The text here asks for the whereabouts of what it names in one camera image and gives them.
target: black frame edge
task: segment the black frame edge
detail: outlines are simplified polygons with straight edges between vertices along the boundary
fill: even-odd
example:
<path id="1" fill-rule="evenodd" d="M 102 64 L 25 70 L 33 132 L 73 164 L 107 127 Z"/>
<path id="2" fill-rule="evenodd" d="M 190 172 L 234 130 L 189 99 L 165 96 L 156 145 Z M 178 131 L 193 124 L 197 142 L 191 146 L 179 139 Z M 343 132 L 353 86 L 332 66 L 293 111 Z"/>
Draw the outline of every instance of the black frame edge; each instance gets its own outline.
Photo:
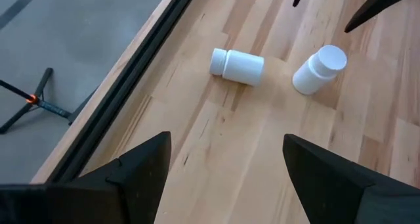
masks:
<path id="1" fill-rule="evenodd" d="M 191 0 L 171 0 L 61 161 L 49 175 L 47 183 L 68 182 L 81 173 L 190 2 Z"/>

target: wooden table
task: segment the wooden table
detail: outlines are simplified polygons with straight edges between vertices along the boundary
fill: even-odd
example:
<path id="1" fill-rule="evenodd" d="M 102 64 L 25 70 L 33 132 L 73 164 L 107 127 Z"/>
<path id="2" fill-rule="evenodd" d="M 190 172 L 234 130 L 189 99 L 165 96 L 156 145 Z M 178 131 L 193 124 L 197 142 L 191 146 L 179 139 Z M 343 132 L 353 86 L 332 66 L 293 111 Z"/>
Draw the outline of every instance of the wooden table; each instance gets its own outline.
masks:
<path id="1" fill-rule="evenodd" d="M 193 0 L 84 173 L 170 131 L 171 171 L 156 223 L 306 223 L 282 154 L 284 134 L 294 133 L 420 187 L 420 0 L 399 2 L 345 34 L 364 1 L 302 0 L 293 8 L 293 0 Z M 34 182 L 51 172 L 153 21 Z M 316 95 L 300 95 L 291 76 L 326 44 L 348 54 L 347 69 Z M 211 76 L 215 47 L 265 57 L 261 85 Z"/>

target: white plastic bottle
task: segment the white plastic bottle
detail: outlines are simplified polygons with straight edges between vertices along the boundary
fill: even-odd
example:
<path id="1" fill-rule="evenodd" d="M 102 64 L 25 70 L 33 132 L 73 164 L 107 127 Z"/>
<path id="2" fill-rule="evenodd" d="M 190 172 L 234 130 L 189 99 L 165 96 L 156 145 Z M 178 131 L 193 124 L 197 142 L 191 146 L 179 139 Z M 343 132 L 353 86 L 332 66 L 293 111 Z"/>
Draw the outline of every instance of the white plastic bottle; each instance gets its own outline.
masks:
<path id="1" fill-rule="evenodd" d="M 323 46 L 293 75 L 292 83 L 298 92 L 311 95 L 330 82 L 347 65 L 347 56 L 340 48 Z"/>
<path id="2" fill-rule="evenodd" d="M 264 71 L 264 58 L 235 50 L 215 49 L 210 73 L 248 85 L 257 86 Z"/>

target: gray concrete floor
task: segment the gray concrete floor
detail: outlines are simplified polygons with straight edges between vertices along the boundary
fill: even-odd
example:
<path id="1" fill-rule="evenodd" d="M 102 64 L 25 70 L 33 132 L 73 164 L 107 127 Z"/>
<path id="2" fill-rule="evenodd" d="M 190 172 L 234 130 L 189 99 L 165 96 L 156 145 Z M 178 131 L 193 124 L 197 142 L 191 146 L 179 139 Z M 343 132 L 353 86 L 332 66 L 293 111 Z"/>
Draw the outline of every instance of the gray concrete floor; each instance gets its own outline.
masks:
<path id="1" fill-rule="evenodd" d="M 0 14 L 16 0 L 0 0 Z M 33 0 L 0 30 L 0 79 L 72 112 L 105 78 L 161 0 Z M 25 101 L 0 88 L 0 123 Z M 36 110 L 0 135 L 0 183 L 27 183 L 68 129 Z"/>

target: white cap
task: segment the white cap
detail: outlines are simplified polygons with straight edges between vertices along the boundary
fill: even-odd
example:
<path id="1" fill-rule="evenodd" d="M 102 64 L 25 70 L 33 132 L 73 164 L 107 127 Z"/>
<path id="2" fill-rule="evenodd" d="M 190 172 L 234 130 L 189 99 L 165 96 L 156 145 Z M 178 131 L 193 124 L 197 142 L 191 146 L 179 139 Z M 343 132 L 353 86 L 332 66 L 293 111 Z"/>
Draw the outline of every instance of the white cap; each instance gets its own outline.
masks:
<path id="1" fill-rule="evenodd" d="M 226 56 L 228 51 L 223 49 L 215 49 L 213 51 L 213 55 L 211 56 L 211 63 L 210 63 L 210 73 L 221 76 L 224 70 L 224 63 L 226 61 Z"/>
<path id="2" fill-rule="evenodd" d="M 347 56 L 336 46 L 323 46 L 315 55 L 312 67 L 323 77 L 336 76 L 347 65 Z"/>

